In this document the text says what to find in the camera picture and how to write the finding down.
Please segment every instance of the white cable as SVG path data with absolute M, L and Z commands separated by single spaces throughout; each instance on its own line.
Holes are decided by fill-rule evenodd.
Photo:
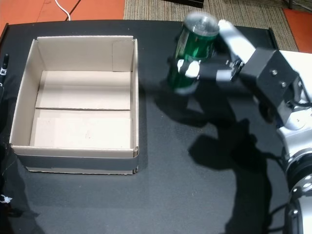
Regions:
M 58 7 L 67 14 L 68 16 L 68 21 L 70 21 L 70 15 L 69 13 L 58 3 L 58 0 L 55 0 L 55 3 L 58 5 Z

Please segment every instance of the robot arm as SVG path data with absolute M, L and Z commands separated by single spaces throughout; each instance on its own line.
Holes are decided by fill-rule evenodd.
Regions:
M 287 234 L 312 233 L 312 86 L 277 50 L 254 48 L 231 23 L 219 22 L 231 59 L 191 63 L 179 60 L 181 74 L 198 80 L 240 79 L 275 119 L 286 154 L 283 157 L 290 199 L 285 213 Z

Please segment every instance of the screw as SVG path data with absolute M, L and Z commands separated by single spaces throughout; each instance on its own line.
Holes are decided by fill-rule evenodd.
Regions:
M 272 73 L 273 76 L 276 76 L 277 75 L 277 70 L 272 70 L 271 73 Z
M 281 82 L 281 86 L 282 86 L 282 88 L 285 88 L 285 87 L 286 87 L 286 85 L 287 85 L 287 84 L 286 84 L 286 82 L 283 82 L 283 81 Z

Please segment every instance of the orange floor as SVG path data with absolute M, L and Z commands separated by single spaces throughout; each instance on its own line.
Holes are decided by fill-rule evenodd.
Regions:
M 78 0 L 58 0 L 68 12 Z M 72 20 L 121 20 L 125 0 L 81 0 Z M 65 20 L 66 14 L 54 0 L 0 0 L 0 34 L 6 23 L 32 23 Z
M 290 9 L 284 13 L 299 51 L 312 53 L 312 14 Z

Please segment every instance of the box flap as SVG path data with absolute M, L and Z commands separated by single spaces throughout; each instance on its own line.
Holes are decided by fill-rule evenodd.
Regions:
M 130 72 L 44 71 L 36 108 L 130 110 Z
M 133 41 L 113 42 L 113 71 L 129 72 L 132 71 L 133 64 Z
M 10 135 L 11 144 L 29 145 L 37 91 L 44 69 L 37 42 L 33 40 L 19 87 Z
M 49 71 L 113 71 L 113 61 L 116 68 L 126 71 L 125 67 L 130 68 L 132 64 L 132 59 L 126 60 L 120 53 L 116 53 L 117 58 L 113 56 L 113 43 L 129 41 L 121 46 L 125 57 L 129 57 L 130 48 L 125 47 L 131 44 L 132 36 L 38 37 L 37 40 Z

